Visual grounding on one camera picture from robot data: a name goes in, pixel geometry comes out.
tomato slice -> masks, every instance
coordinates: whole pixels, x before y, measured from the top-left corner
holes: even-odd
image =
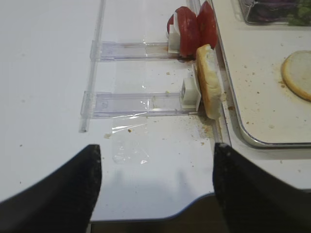
[[[170,34],[170,25],[174,24],[174,14],[170,17],[169,21],[167,22],[167,33]]]
[[[201,35],[201,46],[210,44],[212,49],[215,48],[218,40],[215,14],[207,1],[201,6],[197,21]]]
[[[182,57],[196,56],[196,50],[200,47],[200,32],[196,15],[186,6],[179,7],[176,12],[180,31],[180,55]]]

